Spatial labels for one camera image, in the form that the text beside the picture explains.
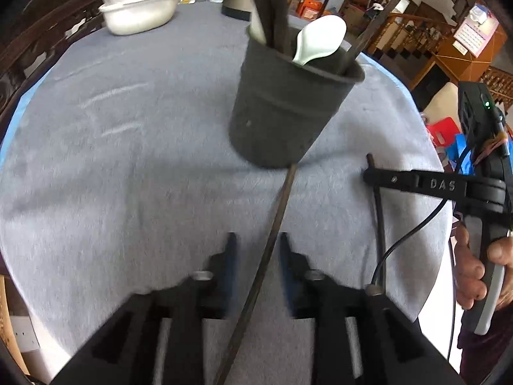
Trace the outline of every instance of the dark sleeve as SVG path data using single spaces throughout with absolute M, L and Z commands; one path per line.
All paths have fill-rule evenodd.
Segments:
M 490 330 L 478 336 L 461 330 L 458 348 L 462 349 L 460 376 L 467 385 L 479 385 L 492 371 L 513 337 L 513 305 L 495 312 Z

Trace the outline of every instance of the red stool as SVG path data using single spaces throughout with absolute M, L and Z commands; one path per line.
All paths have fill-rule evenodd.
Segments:
M 434 146 L 443 148 L 452 145 L 456 141 L 456 135 L 461 133 L 452 117 L 427 124 L 426 129 L 432 136 Z

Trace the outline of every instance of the beige cushion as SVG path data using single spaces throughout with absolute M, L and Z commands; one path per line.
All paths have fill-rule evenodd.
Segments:
M 452 117 L 461 131 L 460 119 L 458 118 L 458 87 L 452 82 L 445 84 L 434 95 L 423 113 L 429 119 L 430 124 L 439 122 L 446 117 Z

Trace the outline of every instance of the metal pin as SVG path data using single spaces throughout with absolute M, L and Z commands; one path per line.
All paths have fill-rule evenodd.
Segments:
M 324 279 L 324 274 L 319 270 L 309 270 L 306 272 L 305 278 L 309 281 L 320 281 Z
M 214 274 L 209 270 L 197 270 L 192 274 L 194 281 L 210 281 L 214 277 Z
M 365 293 L 369 296 L 369 297 L 374 297 L 376 295 L 381 295 L 384 293 L 383 291 L 383 288 L 381 288 L 379 285 L 367 285 L 365 287 Z

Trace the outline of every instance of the screw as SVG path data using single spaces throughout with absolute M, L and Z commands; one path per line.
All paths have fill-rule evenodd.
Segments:
M 319 270 L 309 270 L 306 272 L 305 278 L 309 281 L 321 281 L 324 279 L 324 274 Z
M 210 281 L 214 277 L 214 274 L 209 270 L 198 270 L 192 274 L 194 281 Z

